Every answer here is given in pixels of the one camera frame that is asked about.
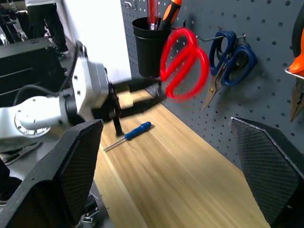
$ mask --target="gray pegboard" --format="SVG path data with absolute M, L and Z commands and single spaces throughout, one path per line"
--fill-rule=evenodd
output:
M 132 21 L 146 17 L 147 0 L 130 0 L 136 10 L 126 9 L 121 0 L 124 27 L 133 77 L 139 76 L 136 43 Z M 159 1 L 163 14 L 167 0 Z M 291 50 L 292 29 L 302 0 L 185 0 L 173 27 L 187 27 L 202 38 L 214 37 L 219 27 L 237 35 L 247 34 L 246 41 L 258 58 L 258 64 L 249 77 L 239 85 L 222 88 L 209 108 L 200 109 L 206 97 L 202 92 L 194 99 L 176 104 L 167 99 L 163 105 L 227 159 L 240 168 L 237 148 L 229 127 L 229 119 L 238 116 L 280 129 L 286 137 L 304 152 L 304 112 L 290 123 L 290 100 L 295 78 L 284 68 L 293 61 Z M 209 54 L 211 42 L 200 42 Z M 183 47 L 179 40 L 172 57 Z M 195 66 L 179 91 L 192 88 L 199 75 Z

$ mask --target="wooden table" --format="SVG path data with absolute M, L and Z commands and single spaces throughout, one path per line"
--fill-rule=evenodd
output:
M 120 96 L 121 105 L 148 96 Z M 110 150 L 106 124 L 95 182 L 117 228 L 269 228 L 243 173 L 162 105 L 121 121 L 154 127 Z

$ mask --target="pen holder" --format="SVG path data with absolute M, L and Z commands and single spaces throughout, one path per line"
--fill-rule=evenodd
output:
M 162 49 L 170 33 L 170 27 L 162 30 L 149 30 L 147 18 L 139 18 L 133 21 L 138 70 L 141 76 L 160 76 Z

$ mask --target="scissors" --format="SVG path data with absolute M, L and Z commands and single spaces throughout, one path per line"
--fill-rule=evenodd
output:
M 168 59 L 171 48 L 176 44 L 176 41 L 182 36 L 186 37 L 186 39 L 188 40 L 186 46 L 183 47 L 183 49 L 178 53 L 178 55 L 172 60 L 171 64 L 169 66 L 166 66 L 166 61 Z M 187 74 L 189 73 L 197 59 L 199 60 L 201 66 L 201 73 L 197 84 L 193 87 L 191 91 L 188 91 L 181 95 L 174 94 L 174 89 L 183 81 L 183 79 L 186 78 Z M 168 84 L 165 91 L 165 95 L 172 99 L 186 100 L 194 97 L 206 84 L 210 66 L 206 52 L 198 45 L 195 34 L 188 28 L 178 29 L 174 31 L 168 38 L 161 56 L 161 81 L 167 81 L 169 76 L 172 75 L 172 73 L 174 73 L 180 66 L 181 69 L 178 70 L 175 78 Z
M 219 31 L 216 33 L 216 37 L 223 36 L 222 39 L 214 40 L 211 46 L 209 60 L 211 74 L 213 76 L 212 85 L 208 90 L 205 103 L 201 109 L 201 112 L 206 109 L 210 104 L 215 94 L 223 87 L 235 86 L 242 82 L 257 64 L 257 57 L 251 50 L 250 45 L 247 42 L 238 42 L 237 36 L 232 31 Z M 223 39 L 227 38 L 228 45 L 224 52 L 221 50 Z M 215 65 L 214 57 L 217 53 L 219 63 Z M 243 74 L 231 81 L 229 76 L 232 71 L 239 70 L 246 67 Z

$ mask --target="orange-handled screwdriver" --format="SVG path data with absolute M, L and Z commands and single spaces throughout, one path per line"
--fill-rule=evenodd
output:
M 159 29 L 166 29 L 167 27 L 171 27 L 180 11 L 181 5 L 182 0 L 170 0 L 170 3 L 161 20 Z
M 289 72 L 304 76 L 304 5 L 294 24 L 292 49 L 294 53 L 294 62 L 289 67 Z

